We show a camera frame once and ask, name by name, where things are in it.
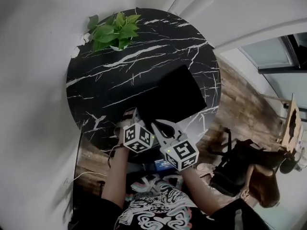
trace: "hand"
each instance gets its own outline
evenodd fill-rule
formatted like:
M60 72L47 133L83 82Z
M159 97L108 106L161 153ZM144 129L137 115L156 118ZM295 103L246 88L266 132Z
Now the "hand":
M240 198L242 198L244 201L247 201L249 197L249 188L248 186L244 186L240 191Z

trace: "white wall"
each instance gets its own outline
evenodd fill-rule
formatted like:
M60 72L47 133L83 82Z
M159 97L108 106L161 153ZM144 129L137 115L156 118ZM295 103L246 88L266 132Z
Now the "white wall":
M306 8L307 0L181 0L171 11L187 19L220 53L305 31Z
M0 226L64 230L80 132L65 75L87 16L174 0L0 0Z

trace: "sleeve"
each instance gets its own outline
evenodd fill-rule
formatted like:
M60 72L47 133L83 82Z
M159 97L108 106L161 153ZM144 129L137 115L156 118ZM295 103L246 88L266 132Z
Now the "sleeve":
M225 226L225 229L269 230L261 217L241 198L214 212L211 218Z
M79 221L73 230L113 230L121 213L122 209L118 205L100 198L95 202L83 205L79 214Z

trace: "white cable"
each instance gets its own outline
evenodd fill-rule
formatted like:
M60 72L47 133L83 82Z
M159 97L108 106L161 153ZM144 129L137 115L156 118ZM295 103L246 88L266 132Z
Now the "white cable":
M87 172L83 172L83 173L79 174L75 179L73 179L73 181L74 181L74 180L77 180L81 175L86 174L86 173L100 174L100 175L103 175L103 176L107 176L106 174L101 174L101 173L97 173L97 172L87 171Z
M101 150L102 152L107 152L107 151L111 151L112 149L108 149L108 150Z

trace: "fiducial marker cube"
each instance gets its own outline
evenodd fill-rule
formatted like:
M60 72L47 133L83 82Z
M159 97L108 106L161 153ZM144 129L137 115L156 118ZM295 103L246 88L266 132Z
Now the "fiducial marker cube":
M172 166L178 171L184 170L197 162L199 151L189 140L184 140L176 145L160 150Z
M154 135L139 123L124 127L124 146L130 150L140 153L153 146Z

